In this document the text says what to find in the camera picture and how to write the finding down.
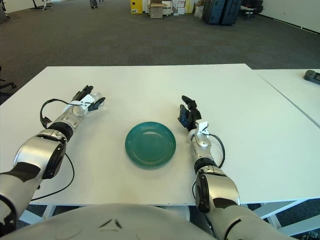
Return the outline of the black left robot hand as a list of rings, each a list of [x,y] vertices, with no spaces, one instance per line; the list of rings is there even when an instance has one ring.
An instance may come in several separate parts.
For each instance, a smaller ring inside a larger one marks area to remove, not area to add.
[[[93,89],[93,86],[86,85],[72,98],[72,104],[75,103],[89,112],[98,110],[104,104],[106,98],[100,92],[92,93]]]

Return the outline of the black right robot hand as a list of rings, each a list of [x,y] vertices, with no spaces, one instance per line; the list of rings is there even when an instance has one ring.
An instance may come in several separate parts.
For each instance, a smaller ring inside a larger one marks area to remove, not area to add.
[[[189,132],[196,129],[196,121],[202,118],[200,111],[197,109],[197,104],[195,100],[182,95],[182,101],[187,105],[187,108],[181,104],[179,107],[178,121],[186,128]]]

